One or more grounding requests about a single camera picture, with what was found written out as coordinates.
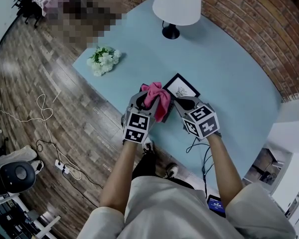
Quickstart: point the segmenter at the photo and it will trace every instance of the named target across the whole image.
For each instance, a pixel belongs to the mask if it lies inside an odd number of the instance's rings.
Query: forearm
[[[222,139],[215,134],[207,139],[214,160],[219,195],[226,207],[243,189],[243,183]]]
[[[128,203],[137,143],[126,141],[119,159],[101,193],[100,207],[125,213]]]

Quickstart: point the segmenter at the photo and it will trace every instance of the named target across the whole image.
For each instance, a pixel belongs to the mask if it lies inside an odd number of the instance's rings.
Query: flower bouquet
[[[119,50],[109,47],[98,47],[93,56],[88,58],[87,65],[92,67],[94,76],[101,76],[112,70],[113,66],[119,62],[121,55]]]

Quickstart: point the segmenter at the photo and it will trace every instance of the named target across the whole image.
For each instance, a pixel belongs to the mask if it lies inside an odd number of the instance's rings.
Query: t-shirt sleeve
[[[245,187],[225,209],[227,220],[245,237],[294,239],[288,219],[258,184]]]
[[[95,209],[77,239],[116,239],[124,228],[124,215],[109,207]]]

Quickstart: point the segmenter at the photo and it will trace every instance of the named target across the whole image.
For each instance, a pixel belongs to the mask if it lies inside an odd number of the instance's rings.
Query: black pants
[[[156,164],[156,155],[153,153],[148,153],[143,156],[143,158],[140,160],[138,165],[135,167],[133,174],[132,174],[132,180],[136,177],[140,176],[156,176],[155,174],[155,164]],[[187,182],[184,182],[180,179],[176,178],[169,178],[167,180],[170,180],[172,182],[175,182],[181,186],[184,186],[186,188],[194,189],[190,184]]]

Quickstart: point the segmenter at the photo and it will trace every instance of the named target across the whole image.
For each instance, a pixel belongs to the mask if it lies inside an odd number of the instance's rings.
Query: sneaker
[[[149,137],[146,137],[145,141],[142,144],[144,153],[153,152],[153,142]]]
[[[178,172],[178,165],[176,165],[174,163],[169,164],[166,167],[166,173],[165,173],[165,176],[163,178],[165,178],[165,179],[175,178],[176,175],[177,175],[177,172]]]

